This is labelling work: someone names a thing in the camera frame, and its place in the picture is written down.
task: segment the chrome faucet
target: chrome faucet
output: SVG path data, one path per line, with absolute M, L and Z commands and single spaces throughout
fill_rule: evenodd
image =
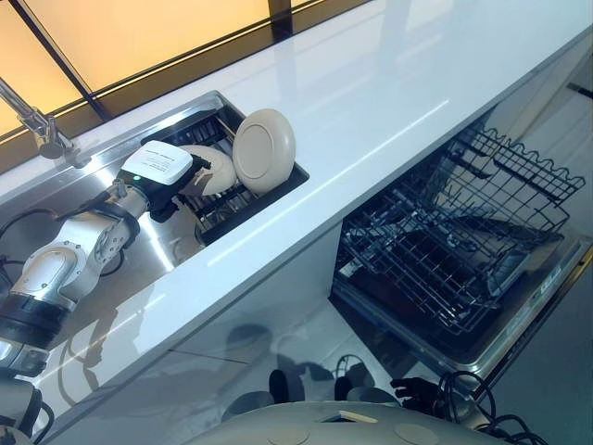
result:
M 0 96 L 17 112 L 19 121 L 32 131 L 41 156 L 48 159 L 64 157 L 69 165 L 77 169 L 88 163 L 90 159 L 77 159 L 80 149 L 75 148 L 72 141 L 59 131 L 52 116 L 46 116 L 39 109 L 31 107 L 1 77 Z

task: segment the open dishwasher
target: open dishwasher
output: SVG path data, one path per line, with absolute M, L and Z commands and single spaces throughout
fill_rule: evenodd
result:
M 591 256 L 562 229 L 584 185 L 477 121 L 344 219 L 333 293 L 436 373 L 493 383 Z

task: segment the kitchen counter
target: kitchen counter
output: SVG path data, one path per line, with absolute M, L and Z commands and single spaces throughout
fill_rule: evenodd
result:
M 219 90 L 245 114 L 281 110 L 295 130 L 296 162 L 310 176 L 121 303 L 93 368 L 100 389 L 81 405 L 132 378 L 535 75 L 590 32 L 591 17 L 589 0 L 570 7 L 561 0 L 377 0 L 80 136 L 81 146 L 96 145 Z M 0 190 L 9 193 L 46 165 L 34 159 L 3 174 Z M 34 379 L 57 415 L 72 402 L 59 390 L 63 375 L 76 387 L 74 401 L 93 392 L 74 360 L 88 350 L 91 332 L 89 325 L 71 340 L 72 359 L 60 360 L 65 345 L 56 347 Z

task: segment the white cabinet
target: white cabinet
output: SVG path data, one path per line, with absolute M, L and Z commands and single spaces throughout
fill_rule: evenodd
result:
M 275 343 L 329 297 L 340 227 L 301 250 L 50 443 L 181 444 L 217 425 L 235 397 L 266 388 L 277 364 Z

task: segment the dishwasher rack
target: dishwasher rack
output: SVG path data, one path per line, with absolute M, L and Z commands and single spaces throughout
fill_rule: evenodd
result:
M 229 106 L 204 110 L 170 128 L 149 135 L 141 142 L 145 144 L 149 140 L 158 140 L 174 146 L 211 146 L 232 157 L 234 133 L 243 118 L 243 115 Z M 198 243 L 207 246 L 303 184 L 308 178 L 307 173 L 295 164 L 288 179 L 263 196 L 251 193 L 237 181 L 233 187 L 215 195 L 178 195 L 177 198 L 195 215 L 194 235 Z
M 338 262 L 388 280 L 404 313 L 471 332 L 530 254 L 562 239 L 561 204 L 584 184 L 474 124 L 345 218 Z

